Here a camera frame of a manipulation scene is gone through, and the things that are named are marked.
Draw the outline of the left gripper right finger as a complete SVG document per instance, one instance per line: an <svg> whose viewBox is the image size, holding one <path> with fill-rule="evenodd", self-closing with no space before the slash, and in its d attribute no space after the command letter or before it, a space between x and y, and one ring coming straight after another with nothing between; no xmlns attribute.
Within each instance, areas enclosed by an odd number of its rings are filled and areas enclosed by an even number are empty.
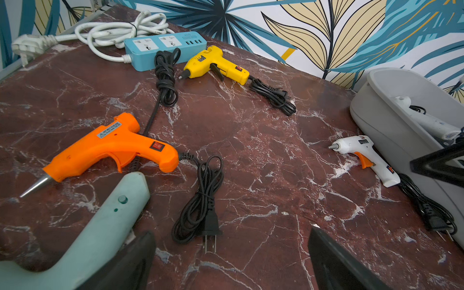
<svg viewBox="0 0 464 290"><path fill-rule="evenodd" d="M371 270L322 229L311 229L308 250L320 290L388 290Z"/></svg>

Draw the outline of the large white glue gun pink stick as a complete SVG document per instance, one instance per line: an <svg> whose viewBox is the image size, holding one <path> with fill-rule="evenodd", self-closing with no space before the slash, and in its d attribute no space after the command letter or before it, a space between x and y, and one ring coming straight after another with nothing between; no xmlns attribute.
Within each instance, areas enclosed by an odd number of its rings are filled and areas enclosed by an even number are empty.
<svg viewBox="0 0 464 290"><path fill-rule="evenodd" d="M428 115L424 112L418 112L412 109L412 101L409 97L394 97L392 99L400 108L402 108L410 118L421 125L430 135L441 140L455 140L461 133L461 129L450 125L438 118Z"/></svg>

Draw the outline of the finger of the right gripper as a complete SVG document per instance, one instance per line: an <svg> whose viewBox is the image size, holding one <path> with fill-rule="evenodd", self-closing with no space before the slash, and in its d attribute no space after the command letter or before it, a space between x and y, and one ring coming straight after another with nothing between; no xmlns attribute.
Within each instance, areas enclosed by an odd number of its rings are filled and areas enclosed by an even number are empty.
<svg viewBox="0 0 464 290"><path fill-rule="evenodd" d="M461 142L411 160L410 170L413 173L447 183L463 183L464 169L447 164L463 155L464 143Z"/></svg>

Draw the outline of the small white glue gun orange trigger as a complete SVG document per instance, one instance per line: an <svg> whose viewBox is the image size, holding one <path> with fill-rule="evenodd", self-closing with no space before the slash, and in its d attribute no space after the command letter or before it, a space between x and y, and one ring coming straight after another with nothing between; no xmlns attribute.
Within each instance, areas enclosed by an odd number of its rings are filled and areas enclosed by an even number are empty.
<svg viewBox="0 0 464 290"><path fill-rule="evenodd" d="M396 186L401 182L399 175L373 149L373 141L367 135L357 135L338 139L329 149L341 154L356 155L363 169L371 168L384 187Z"/></svg>

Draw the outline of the mint glue gun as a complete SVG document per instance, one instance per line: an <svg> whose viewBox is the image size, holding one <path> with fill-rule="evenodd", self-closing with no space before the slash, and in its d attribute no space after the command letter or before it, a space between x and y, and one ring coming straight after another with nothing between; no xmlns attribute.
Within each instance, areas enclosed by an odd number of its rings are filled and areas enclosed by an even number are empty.
<svg viewBox="0 0 464 290"><path fill-rule="evenodd" d="M121 249L150 198L141 172L126 174L50 269L31 272L12 261L1 262L3 290L74 290Z"/></svg>

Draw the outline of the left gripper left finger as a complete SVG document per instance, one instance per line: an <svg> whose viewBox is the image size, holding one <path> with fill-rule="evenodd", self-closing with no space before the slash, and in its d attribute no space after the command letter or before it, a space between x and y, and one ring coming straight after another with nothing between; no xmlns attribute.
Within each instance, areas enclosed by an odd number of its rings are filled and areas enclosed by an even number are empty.
<svg viewBox="0 0 464 290"><path fill-rule="evenodd" d="M84 230L74 242L88 280L80 290L144 290L155 255L155 238L144 232L123 250L126 230Z"/></svg>

